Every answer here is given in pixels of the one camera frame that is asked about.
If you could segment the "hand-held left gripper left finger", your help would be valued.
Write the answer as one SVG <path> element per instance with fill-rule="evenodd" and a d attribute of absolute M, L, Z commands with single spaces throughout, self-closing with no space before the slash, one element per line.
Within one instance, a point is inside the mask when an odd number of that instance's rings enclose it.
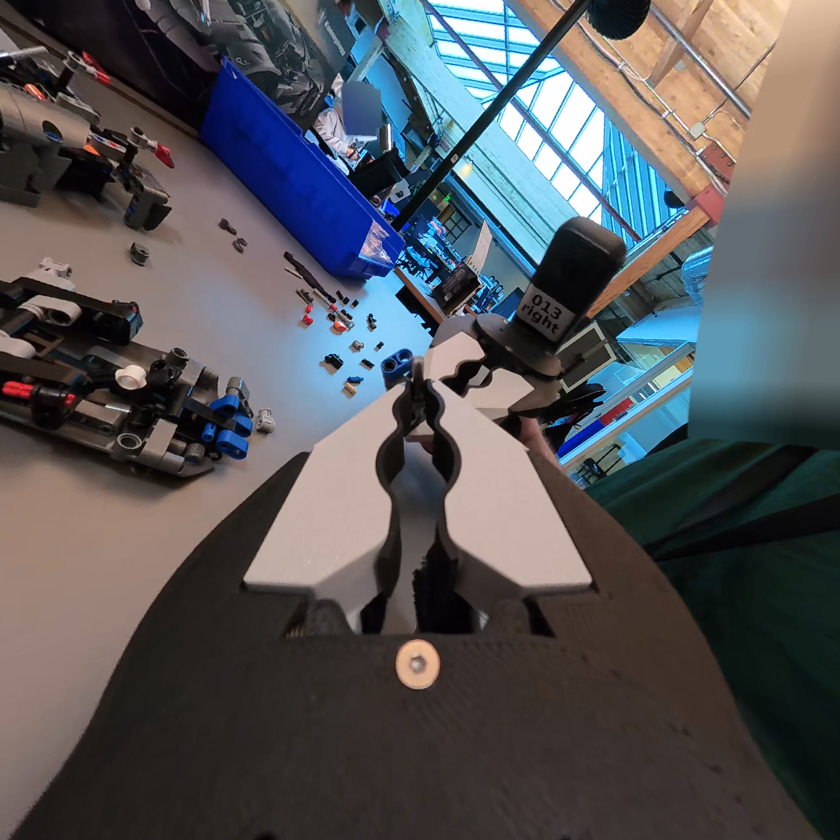
<path fill-rule="evenodd" d="M 316 443 L 244 574 L 247 591 L 335 602 L 353 629 L 365 607 L 383 629 L 417 629 L 412 577 L 417 509 L 405 466 L 408 385 L 398 385 Z"/>

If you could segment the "person's green shirt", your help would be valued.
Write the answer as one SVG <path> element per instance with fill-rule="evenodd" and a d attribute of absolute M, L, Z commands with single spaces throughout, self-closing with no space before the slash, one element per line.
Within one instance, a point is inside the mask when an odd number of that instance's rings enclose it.
<path fill-rule="evenodd" d="M 675 587 L 823 838 L 839 831 L 838 489 L 837 450 L 681 428 L 586 490 Z"/>

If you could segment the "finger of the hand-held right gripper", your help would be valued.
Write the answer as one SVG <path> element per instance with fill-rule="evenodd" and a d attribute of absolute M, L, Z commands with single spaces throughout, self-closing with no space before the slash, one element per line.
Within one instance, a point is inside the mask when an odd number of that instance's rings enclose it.
<path fill-rule="evenodd" d="M 427 350 L 427 380 L 442 382 L 456 394 L 464 394 L 479 372 L 487 351 L 467 332 L 459 332 Z"/>
<path fill-rule="evenodd" d="M 534 386 L 522 375 L 497 368 L 478 375 L 469 385 L 469 405 L 496 425 L 502 425 L 511 408 L 529 397 Z"/>

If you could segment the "wooden ceiling beam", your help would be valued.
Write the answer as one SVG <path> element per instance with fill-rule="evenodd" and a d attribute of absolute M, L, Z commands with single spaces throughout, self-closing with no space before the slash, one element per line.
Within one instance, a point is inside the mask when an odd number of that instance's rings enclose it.
<path fill-rule="evenodd" d="M 654 1 L 623 40 L 582 17 L 554 55 L 682 199 L 726 195 L 790 1 Z"/>

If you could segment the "light grey axle blue connector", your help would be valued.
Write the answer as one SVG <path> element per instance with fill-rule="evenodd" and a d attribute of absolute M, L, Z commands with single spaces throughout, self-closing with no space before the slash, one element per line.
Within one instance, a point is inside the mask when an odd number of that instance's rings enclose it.
<path fill-rule="evenodd" d="M 381 374 L 387 392 L 399 385 L 406 385 L 411 397 L 418 401 L 425 397 L 425 359 L 409 349 L 398 350 L 381 362 Z"/>

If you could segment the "person's right hand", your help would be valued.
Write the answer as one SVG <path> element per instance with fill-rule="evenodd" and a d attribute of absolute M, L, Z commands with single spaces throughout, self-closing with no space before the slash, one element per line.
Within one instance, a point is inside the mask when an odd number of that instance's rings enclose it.
<path fill-rule="evenodd" d="M 535 418 L 526 416 L 520 418 L 518 439 L 532 453 L 544 457 L 554 466 L 558 465 L 557 455 L 552 451 L 549 442 L 543 435 L 543 431 Z"/>

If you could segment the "small lego gearbox assembly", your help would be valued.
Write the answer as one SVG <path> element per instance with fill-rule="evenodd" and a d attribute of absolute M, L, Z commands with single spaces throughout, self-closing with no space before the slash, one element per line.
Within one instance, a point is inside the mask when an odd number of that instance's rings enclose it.
<path fill-rule="evenodd" d="M 2 420 L 181 479 L 245 460 L 245 381 L 139 343 L 142 326 L 137 302 L 80 294 L 53 259 L 2 280 Z"/>

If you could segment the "blue plastic bin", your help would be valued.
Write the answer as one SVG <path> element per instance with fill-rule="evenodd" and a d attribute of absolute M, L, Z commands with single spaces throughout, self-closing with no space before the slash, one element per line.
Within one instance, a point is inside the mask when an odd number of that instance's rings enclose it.
<path fill-rule="evenodd" d="M 299 127 L 223 58 L 200 140 L 336 277 L 385 277 L 404 239 Z"/>

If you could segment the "large lego car chassis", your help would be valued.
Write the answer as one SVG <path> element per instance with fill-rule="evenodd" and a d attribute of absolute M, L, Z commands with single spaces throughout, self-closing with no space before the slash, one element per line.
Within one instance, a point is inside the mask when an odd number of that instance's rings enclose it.
<path fill-rule="evenodd" d="M 171 197 L 139 155 L 148 151 L 172 169 L 171 151 L 140 127 L 103 127 L 100 112 L 70 89 L 76 76 L 111 84 L 87 52 L 68 51 L 61 70 L 41 60 L 46 54 L 42 45 L 2 52 L 2 201 L 37 208 L 60 190 L 103 202 L 105 187 L 117 184 L 130 197 L 123 223 L 155 230 L 172 210 Z"/>

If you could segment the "small red and grey assembly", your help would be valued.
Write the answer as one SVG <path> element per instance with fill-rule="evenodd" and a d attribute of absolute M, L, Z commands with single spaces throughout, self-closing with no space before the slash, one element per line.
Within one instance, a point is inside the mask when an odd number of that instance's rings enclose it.
<path fill-rule="evenodd" d="M 343 325 L 343 329 L 354 329 L 354 321 L 350 318 L 350 316 L 339 310 L 338 306 L 334 302 L 331 302 L 331 300 L 319 290 L 313 288 L 299 288 L 296 289 L 296 294 L 306 303 L 317 302 L 320 304 L 328 313 L 328 318 L 334 322 L 340 322 Z"/>

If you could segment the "black box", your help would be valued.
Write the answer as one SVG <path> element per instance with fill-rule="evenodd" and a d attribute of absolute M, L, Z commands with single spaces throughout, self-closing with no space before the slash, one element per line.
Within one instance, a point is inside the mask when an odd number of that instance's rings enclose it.
<path fill-rule="evenodd" d="M 306 130 L 352 46 L 354 2 L 18 2 L 64 46 L 197 126 L 224 60 Z"/>

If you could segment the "black pole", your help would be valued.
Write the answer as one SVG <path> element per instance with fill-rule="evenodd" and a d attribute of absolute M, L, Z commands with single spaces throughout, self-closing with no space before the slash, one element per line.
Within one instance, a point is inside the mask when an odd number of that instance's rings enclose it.
<path fill-rule="evenodd" d="M 513 77 L 506 77 L 506 84 L 502 86 L 493 69 L 488 68 L 472 49 L 470 42 L 465 41 L 461 34 L 451 27 L 446 16 L 430 3 L 426 1 L 422 2 L 422 6 L 427 15 L 438 21 L 439 26 L 448 35 L 449 40 L 465 52 L 473 65 L 484 74 L 489 83 L 497 91 L 497 95 L 493 99 L 483 104 L 486 115 L 478 118 L 476 123 L 467 130 L 464 139 L 457 142 L 453 153 L 446 156 L 446 160 L 452 161 L 447 164 L 446 171 L 441 171 L 440 175 L 436 175 L 427 182 L 427 187 L 421 191 L 422 199 L 429 197 L 433 189 L 444 180 L 448 173 L 454 170 L 455 164 L 466 158 L 467 152 L 476 145 L 478 138 L 483 132 L 487 131 L 490 122 L 497 119 L 504 112 L 507 105 L 511 104 L 520 114 L 522 122 L 528 124 L 532 128 L 532 131 L 540 137 L 541 144 L 550 147 L 551 151 L 560 159 L 560 165 L 566 166 L 574 174 L 574 177 L 578 181 L 575 191 L 579 192 L 581 189 L 585 189 L 591 195 L 597 206 L 607 207 L 606 198 L 598 185 L 592 180 L 589 173 L 580 168 L 577 161 L 561 145 L 556 143 L 552 134 L 543 127 L 540 121 L 533 117 L 531 110 L 523 105 L 518 98 L 519 91 L 522 87 L 530 83 L 531 76 L 534 73 L 539 73 L 539 65 L 548 58 L 549 53 L 553 52 L 562 37 L 571 31 L 572 27 L 577 24 L 580 17 L 584 14 L 584 11 L 588 10 L 591 5 L 592 2 L 590 1 L 572 3 L 570 9 L 561 16 L 559 23 L 549 32 L 547 37 L 533 51 L 524 64 L 519 67 L 517 73 Z"/>

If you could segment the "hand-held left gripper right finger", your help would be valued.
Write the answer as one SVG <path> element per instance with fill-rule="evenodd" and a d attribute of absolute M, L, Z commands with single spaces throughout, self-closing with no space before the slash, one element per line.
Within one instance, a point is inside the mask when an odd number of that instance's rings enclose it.
<path fill-rule="evenodd" d="M 427 630 L 472 631 L 504 602 L 593 588 L 524 444 L 441 381 L 427 381 L 432 459 L 445 484 L 427 552 Z"/>

